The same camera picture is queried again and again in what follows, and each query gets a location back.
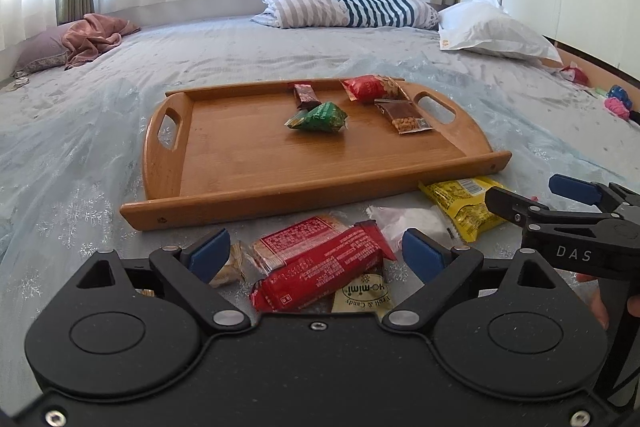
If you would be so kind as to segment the yellow snack packet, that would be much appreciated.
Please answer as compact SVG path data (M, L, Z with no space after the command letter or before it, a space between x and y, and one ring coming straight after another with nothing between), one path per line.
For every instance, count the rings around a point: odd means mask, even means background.
M504 220L490 212L485 204L485 195L493 187L503 188L503 185L488 176L419 183L419 190L445 213L465 243L474 243L480 234L503 224Z

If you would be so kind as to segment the long red wafer bar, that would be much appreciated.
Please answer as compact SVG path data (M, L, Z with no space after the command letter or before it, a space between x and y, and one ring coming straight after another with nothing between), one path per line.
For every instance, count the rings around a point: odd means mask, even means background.
M372 220L358 222L258 281L250 303L258 312L303 309L384 259L397 260L378 225Z

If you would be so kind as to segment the brown almond chocolate bar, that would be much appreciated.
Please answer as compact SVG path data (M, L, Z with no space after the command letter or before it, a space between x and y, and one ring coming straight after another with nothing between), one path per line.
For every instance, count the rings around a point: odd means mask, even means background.
M432 129L432 126L410 101L381 98L381 100L376 100L374 105L400 135Z

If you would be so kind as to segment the green snack packet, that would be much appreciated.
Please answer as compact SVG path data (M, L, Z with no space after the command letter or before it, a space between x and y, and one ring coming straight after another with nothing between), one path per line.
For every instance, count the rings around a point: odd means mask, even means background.
M301 109L291 117L285 126L288 129L312 132L340 132L348 115L333 102L324 102L312 109Z

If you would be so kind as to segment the clear wrapped biscuit pack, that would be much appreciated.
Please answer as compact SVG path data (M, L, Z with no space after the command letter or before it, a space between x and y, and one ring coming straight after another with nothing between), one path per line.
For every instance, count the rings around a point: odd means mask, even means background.
M235 283L254 285L266 276L254 259L253 251L242 242L231 245L229 258L209 282L213 288Z

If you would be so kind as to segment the white pink candy packet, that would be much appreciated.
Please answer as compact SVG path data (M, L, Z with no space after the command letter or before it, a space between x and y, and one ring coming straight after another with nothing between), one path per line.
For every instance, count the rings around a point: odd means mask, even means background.
M426 208L393 208L370 206L367 215L374 220L395 253L401 250L401 239L408 229L417 229L445 247L461 243L451 221L435 206Z

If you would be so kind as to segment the gold cherry drop sachet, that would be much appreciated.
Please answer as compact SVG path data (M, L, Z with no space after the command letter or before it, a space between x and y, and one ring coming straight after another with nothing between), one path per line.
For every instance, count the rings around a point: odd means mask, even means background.
M382 319L394 309L390 288L383 275L364 273L334 294L333 313L374 313Z

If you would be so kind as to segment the pink toy on bedside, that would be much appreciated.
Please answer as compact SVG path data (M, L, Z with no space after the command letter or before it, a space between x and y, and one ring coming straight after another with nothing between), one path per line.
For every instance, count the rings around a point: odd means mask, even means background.
M634 103L629 98L627 91L623 87L617 86L617 84L614 84L608 90L604 100L604 107L624 121L640 124L640 115L638 110L634 110Z

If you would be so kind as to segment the red white small toy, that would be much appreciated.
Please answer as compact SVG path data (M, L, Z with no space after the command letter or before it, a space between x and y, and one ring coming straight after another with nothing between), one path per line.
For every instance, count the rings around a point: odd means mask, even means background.
M570 65L563 67L559 71L560 76L571 83L577 84L577 86L588 87L589 78L586 73L574 62Z

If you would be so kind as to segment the light blue snowflake sheer cloth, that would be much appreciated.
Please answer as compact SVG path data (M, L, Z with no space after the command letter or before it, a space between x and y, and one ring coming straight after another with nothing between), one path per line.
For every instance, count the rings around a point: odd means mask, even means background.
M639 185L639 128L600 98L543 69L501 58L418 55L385 61L263 62L213 69L208 84L382 72L433 88L467 110L494 147L510 150L502 183L552 206L555 173ZM195 231L139 233L119 206L142 193L142 139L152 110L181 86L167 70L46 72L1 99L1 306L35 317L101 246L137 257Z

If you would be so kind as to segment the red peanut snack bag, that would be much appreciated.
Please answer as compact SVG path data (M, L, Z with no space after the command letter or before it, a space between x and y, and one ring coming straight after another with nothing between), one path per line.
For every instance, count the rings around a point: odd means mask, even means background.
M373 103L376 100L405 100L398 79L382 75L363 75L342 81L350 101Z

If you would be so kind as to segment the small dark red snack bar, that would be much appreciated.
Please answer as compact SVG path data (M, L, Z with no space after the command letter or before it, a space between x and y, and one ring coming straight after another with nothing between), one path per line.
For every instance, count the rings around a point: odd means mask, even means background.
M296 107L300 110L311 110L321 104L314 88L309 83L294 83L293 94Z

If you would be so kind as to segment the pink crumpled cloth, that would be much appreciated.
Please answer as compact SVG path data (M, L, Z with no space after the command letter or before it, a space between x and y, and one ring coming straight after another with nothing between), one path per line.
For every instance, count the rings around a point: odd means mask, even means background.
M99 13L86 14L81 20L73 22L62 35L61 42L66 49L65 68L71 69L94 61L117 48L122 38L139 30L140 27L131 20Z

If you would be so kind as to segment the striped pillow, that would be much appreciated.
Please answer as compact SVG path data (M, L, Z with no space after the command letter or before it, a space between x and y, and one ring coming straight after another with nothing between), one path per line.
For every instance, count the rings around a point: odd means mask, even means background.
M279 28L413 27L432 30L438 12L422 0L262 0L255 23Z

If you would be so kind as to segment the wooden bed frame edge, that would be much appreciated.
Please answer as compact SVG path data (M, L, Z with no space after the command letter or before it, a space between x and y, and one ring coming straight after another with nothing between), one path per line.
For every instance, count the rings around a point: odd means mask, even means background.
M640 84L637 78L574 46L569 46L555 38L546 37L546 39L559 53L561 62L544 60L544 65L554 68L577 66L587 76L590 87L608 90L616 84L627 91L634 104L639 103Z

